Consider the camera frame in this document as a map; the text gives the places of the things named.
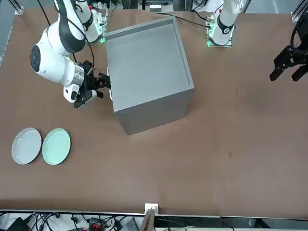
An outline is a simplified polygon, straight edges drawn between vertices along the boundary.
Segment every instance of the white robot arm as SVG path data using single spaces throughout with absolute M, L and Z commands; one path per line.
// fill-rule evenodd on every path
M 103 94 L 97 89 L 110 88 L 108 76 L 100 73 L 93 76 L 92 64 L 85 61 L 76 64 L 68 57 L 85 46 L 85 29 L 89 30 L 93 17 L 86 2 L 78 2 L 83 14 L 84 26 L 79 19 L 71 0 L 54 0 L 59 13 L 58 20 L 46 28 L 40 41 L 32 48 L 30 62 L 32 69 L 40 76 L 64 86 L 64 97 L 77 108 L 96 96 Z M 96 31 L 90 33 L 92 38 Z
M 215 14 L 216 22 L 210 38 L 220 46 L 228 43 L 234 30 L 235 20 L 240 12 L 239 0 L 224 0 L 221 13 Z

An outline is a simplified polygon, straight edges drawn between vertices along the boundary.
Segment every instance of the white cable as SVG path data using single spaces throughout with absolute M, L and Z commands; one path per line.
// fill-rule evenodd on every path
M 174 230 L 174 231 L 181 231 L 181 230 L 190 229 L 190 228 L 195 228 L 195 227 L 196 227 L 196 226 L 191 225 L 191 226 L 186 226 L 186 227 L 183 227 L 183 228 L 176 229 L 176 230 Z

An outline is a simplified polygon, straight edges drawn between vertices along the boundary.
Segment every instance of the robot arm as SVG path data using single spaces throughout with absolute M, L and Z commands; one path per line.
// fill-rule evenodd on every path
M 216 14 L 216 22 L 210 38 L 220 46 L 228 43 L 234 30 L 235 20 L 240 12 L 239 0 L 224 0 L 220 14 Z
M 270 74 L 271 81 L 275 81 L 285 69 L 300 65 L 300 67 L 292 74 L 292 80 L 297 82 L 302 76 L 308 72 L 308 6 L 303 11 L 301 17 L 296 23 L 290 44 L 286 46 L 280 54 L 275 58 L 275 69 Z M 294 36 L 298 34 L 301 42 L 298 47 L 294 43 Z
M 84 25 L 71 0 L 55 0 L 54 4 L 59 13 L 58 20 L 44 30 L 40 41 L 32 48 L 30 62 L 32 69 L 40 76 L 62 84 L 64 97 L 77 108 L 90 98 L 102 98 L 102 93 L 96 90 L 110 87 L 110 79 L 103 74 L 103 79 L 95 78 L 92 64 L 88 61 L 79 65 L 69 59 L 70 53 L 78 52 L 85 46 Z M 86 9 L 90 11 L 89 7 L 83 8 L 84 13 L 87 13 Z

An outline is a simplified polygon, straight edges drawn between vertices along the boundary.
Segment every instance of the gray floor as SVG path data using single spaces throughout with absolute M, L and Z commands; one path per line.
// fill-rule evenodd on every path
M 290 13 L 302 0 L 252 0 L 246 13 Z

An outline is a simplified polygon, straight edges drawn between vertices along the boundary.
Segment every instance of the black cable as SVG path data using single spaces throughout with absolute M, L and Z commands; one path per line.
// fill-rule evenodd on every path
M 206 20 L 206 18 L 203 18 L 197 11 L 193 10 L 192 12 L 195 12 L 198 15 L 199 18 Z
M 40 216 L 41 216 L 41 218 L 43 219 L 42 225 L 46 224 L 46 225 L 48 226 L 49 230 L 52 231 L 52 229 L 51 229 L 51 227 L 50 227 L 50 225 L 49 225 L 49 223 L 48 223 L 47 215 L 44 214 L 44 215 L 42 216 L 42 214 L 40 214 Z
M 53 215 L 55 215 L 55 213 L 49 214 L 48 216 L 46 216 L 46 219 L 49 219 L 49 218 L 50 218 L 51 216 L 53 216 Z M 36 222 L 34 223 L 34 225 L 32 226 L 32 228 L 31 228 L 30 231 L 32 231 L 32 230 L 34 229 L 35 226 L 37 227 L 39 220 L 41 220 L 41 218 L 40 218 L 40 219 L 37 219 L 37 218 L 36 218 Z
M 292 31 L 292 35 L 291 35 L 290 46 L 291 46 L 292 50 L 294 52 L 298 53 L 298 54 L 305 54 L 305 53 L 308 52 L 308 50 L 301 51 L 301 50 L 299 50 L 299 49 L 294 47 L 294 36 L 296 34 L 296 31 L 297 31 L 299 25 L 301 24 L 301 22 L 302 22 L 302 20 L 304 18 L 305 13 L 307 12 L 307 10 L 308 10 L 308 5 L 305 7 L 304 11 L 300 15 L 300 17 L 299 17 L 299 19 L 298 19 L 298 21 L 297 21 L 297 23 L 296 23 L 296 25 L 295 25 L 295 27 L 294 27 L 294 29 Z
M 203 24 L 200 24 L 200 23 L 195 23 L 195 22 L 193 22 L 193 21 L 189 21 L 189 20 L 187 20 L 187 19 L 185 19 L 185 18 L 181 18 L 181 17 L 178 17 L 178 16 L 173 15 L 173 14 L 168 14 L 168 13 L 162 13 L 162 14 L 170 15 L 170 16 L 175 16 L 176 18 L 181 19 L 181 20 L 183 20 L 183 21 L 186 21 L 186 22 L 189 22 L 189 23 L 192 23 L 192 24 L 196 24 L 196 25 L 198 25 L 198 26 L 203 26 L 203 27 L 206 27 L 206 28 L 208 28 L 208 29 L 211 28 L 210 26 L 203 25 Z
M 56 6 L 54 6 L 54 7 L 55 7 L 56 11 L 59 13 L 59 15 L 62 16 L 62 17 L 64 17 L 64 18 L 65 18 L 67 21 L 69 21 L 74 27 L 76 27 L 76 29 L 77 29 L 77 30 L 84 36 L 84 38 L 86 39 L 86 41 L 87 41 L 87 43 L 88 43 L 88 46 L 89 46 L 89 48 L 90 48 L 90 50 L 91 50 L 91 54 L 92 54 L 92 69 L 93 69 L 93 68 L 94 68 L 94 53 L 93 53 L 92 47 L 91 47 L 91 45 L 90 45 L 90 43 L 89 43 L 89 40 L 87 39 L 85 33 L 83 33 L 82 30 L 80 30 L 79 27 L 76 26 L 76 24 L 73 23 L 67 16 L 62 15 L 62 14 L 60 13 L 60 11 L 56 8 Z
M 42 11 L 43 11 L 43 13 L 44 13 L 44 15 L 45 15 L 45 18 L 46 18 L 46 20 L 47 20 L 48 25 L 50 26 L 49 19 L 48 19 L 47 15 L 46 15 L 46 12 L 45 12 L 45 10 L 44 10 L 42 4 L 40 3 L 39 0 L 37 0 L 37 1 L 38 1 L 38 4 L 39 4 L 40 8 L 42 9 Z
M 221 223 L 222 223 L 222 226 L 223 226 L 223 227 L 225 227 L 225 226 L 226 226 L 227 228 L 231 228 L 231 229 L 233 229 L 233 231 L 234 231 L 234 228 L 233 228 L 233 227 L 230 227 L 230 226 L 229 226 L 229 225 L 227 225 L 225 222 L 223 222 L 223 221 L 222 221 Z
M 82 217 L 84 218 L 84 220 L 87 222 L 87 223 L 90 223 L 90 221 L 88 219 L 85 218 L 85 216 L 83 214 L 81 214 Z
M 203 0 L 201 3 L 199 3 L 199 5 L 197 5 L 194 9 L 192 9 L 192 11 L 194 11 L 194 10 L 197 9 L 199 6 L 201 6 L 202 3 L 204 3 L 205 1 L 207 1 L 207 0 Z
M 74 223 L 74 225 L 75 225 L 75 228 L 76 228 L 76 231 L 78 231 L 78 228 L 77 228 L 77 225 L 76 225 L 76 222 L 75 222 L 75 220 L 74 220 L 74 215 L 73 214 L 71 214 L 72 215 L 72 221 L 73 221 L 73 223 Z
M 122 217 L 119 221 L 121 222 L 121 220 L 123 220 L 124 218 L 127 218 L 127 216 Z
M 38 228 L 38 218 L 39 218 L 39 214 L 37 214 L 37 217 L 35 218 L 35 228 L 37 229 L 37 231 L 39 231 L 39 228 Z
M 100 220 L 100 231 L 102 230 L 102 226 L 103 226 L 103 224 L 102 224 L 102 220 L 101 220 L 101 215 L 98 215 L 98 219 Z
M 216 10 L 215 10 L 215 13 L 216 11 L 218 11 L 220 9 L 220 7 L 222 7 L 223 4 L 221 4 Z
M 75 4 L 75 7 L 76 7 L 76 8 L 77 8 L 77 7 L 79 7 L 80 12 L 81 12 L 81 13 L 83 13 L 83 10 L 81 9 L 81 6 L 79 6 L 79 5 Z

